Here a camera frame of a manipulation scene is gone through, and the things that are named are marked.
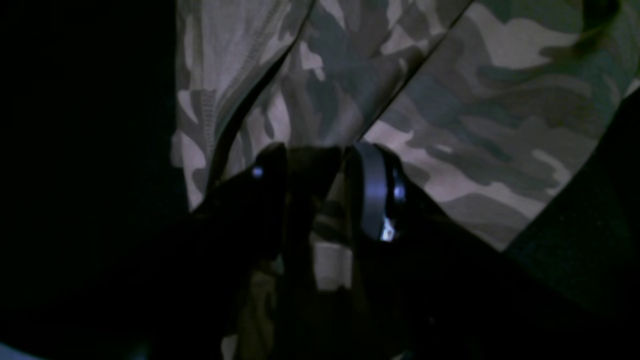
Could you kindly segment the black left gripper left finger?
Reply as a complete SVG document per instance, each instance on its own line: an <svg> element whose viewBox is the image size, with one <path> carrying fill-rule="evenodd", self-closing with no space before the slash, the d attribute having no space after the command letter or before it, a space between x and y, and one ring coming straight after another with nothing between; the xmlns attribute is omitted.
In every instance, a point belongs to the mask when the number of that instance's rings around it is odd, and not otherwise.
<svg viewBox="0 0 640 360"><path fill-rule="evenodd" d="M1 358L222 360L238 289L274 260L288 151L261 150L187 218L80 291L1 315Z"/></svg>

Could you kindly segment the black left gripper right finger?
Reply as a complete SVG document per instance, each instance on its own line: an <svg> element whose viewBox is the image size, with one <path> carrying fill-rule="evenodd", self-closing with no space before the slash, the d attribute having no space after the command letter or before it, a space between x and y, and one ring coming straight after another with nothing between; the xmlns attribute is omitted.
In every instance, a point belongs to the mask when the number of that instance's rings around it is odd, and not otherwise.
<svg viewBox="0 0 640 360"><path fill-rule="evenodd" d="M455 222L384 146L346 161L349 236L366 299L403 360L637 360L639 272L606 317Z"/></svg>

